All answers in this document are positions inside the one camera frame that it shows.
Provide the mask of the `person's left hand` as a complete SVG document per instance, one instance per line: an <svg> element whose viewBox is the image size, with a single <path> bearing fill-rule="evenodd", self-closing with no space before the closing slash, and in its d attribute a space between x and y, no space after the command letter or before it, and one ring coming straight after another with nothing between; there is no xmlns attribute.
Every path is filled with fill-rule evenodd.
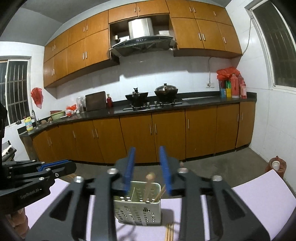
<svg viewBox="0 0 296 241"><path fill-rule="evenodd" d="M14 228L16 233L22 238L25 239L29 228L28 217L26 216L25 208L19 209L18 211L6 215L7 220Z"/></svg>

